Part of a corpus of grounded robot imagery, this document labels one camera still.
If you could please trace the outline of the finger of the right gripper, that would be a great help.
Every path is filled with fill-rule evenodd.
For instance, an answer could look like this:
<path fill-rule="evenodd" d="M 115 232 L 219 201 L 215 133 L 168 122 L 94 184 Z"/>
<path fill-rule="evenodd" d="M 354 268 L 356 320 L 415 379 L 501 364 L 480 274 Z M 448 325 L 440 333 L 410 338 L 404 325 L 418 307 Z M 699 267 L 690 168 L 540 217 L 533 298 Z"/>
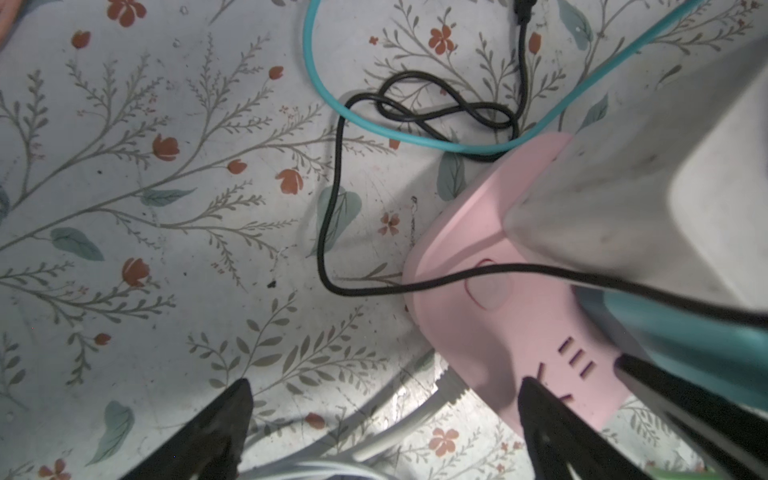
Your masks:
<path fill-rule="evenodd" d="M 616 377 L 723 479 L 767 477 L 767 419 L 629 355 Z"/>

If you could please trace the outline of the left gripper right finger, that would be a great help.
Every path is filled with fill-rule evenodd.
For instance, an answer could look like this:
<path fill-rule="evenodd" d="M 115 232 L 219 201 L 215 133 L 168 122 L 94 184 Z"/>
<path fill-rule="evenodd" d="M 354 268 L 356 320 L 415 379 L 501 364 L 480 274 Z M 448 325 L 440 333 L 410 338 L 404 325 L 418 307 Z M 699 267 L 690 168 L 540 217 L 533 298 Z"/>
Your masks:
<path fill-rule="evenodd" d="M 537 479 L 648 477 L 533 377 L 522 381 L 518 411 Z"/>

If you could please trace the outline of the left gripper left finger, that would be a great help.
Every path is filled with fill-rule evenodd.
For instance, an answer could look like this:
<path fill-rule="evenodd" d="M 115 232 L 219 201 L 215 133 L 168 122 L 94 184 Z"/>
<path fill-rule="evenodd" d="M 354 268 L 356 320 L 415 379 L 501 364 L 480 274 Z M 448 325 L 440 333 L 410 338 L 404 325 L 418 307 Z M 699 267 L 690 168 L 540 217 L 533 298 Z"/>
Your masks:
<path fill-rule="evenodd" d="M 252 411 L 250 382 L 239 379 L 123 479 L 237 478 Z"/>

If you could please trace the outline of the teal charger plug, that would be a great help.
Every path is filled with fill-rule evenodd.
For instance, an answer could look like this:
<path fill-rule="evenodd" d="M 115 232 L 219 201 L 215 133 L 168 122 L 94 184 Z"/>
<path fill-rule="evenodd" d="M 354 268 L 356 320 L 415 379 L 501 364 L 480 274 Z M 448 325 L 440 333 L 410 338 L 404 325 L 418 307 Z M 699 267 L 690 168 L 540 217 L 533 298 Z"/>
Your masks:
<path fill-rule="evenodd" d="M 767 331 L 574 286 L 583 313 L 621 352 L 728 400 L 767 410 Z"/>

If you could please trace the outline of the pink power strip cube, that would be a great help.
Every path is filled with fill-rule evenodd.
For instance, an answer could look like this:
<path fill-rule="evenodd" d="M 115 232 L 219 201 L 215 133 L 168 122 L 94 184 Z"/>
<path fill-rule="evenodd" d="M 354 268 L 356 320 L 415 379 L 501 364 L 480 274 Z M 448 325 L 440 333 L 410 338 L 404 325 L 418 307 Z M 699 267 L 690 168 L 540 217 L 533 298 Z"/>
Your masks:
<path fill-rule="evenodd" d="M 504 228 L 505 215 L 569 141 L 565 133 L 543 134 L 496 161 L 417 242 L 403 281 L 520 262 L 522 254 Z M 515 431 L 521 430 L 517 397 L 526 377 L 538 379 L 597 430 L 628 397 L 613 372 L 618 349 L 561 280 L 480 276 L 411 293 L 406 303 L 436 352 Z"/>

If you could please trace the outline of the white charger plug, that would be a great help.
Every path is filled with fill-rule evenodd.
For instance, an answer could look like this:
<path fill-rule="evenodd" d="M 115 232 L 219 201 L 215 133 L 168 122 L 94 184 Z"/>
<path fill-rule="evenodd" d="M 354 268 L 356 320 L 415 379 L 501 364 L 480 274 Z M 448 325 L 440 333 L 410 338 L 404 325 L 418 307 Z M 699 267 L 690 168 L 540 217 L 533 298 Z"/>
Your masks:
<path fill-rule="evenodd" d="M 530 260 L 767 305 L 767 42 L 580 130 L 509 209 Z"/>

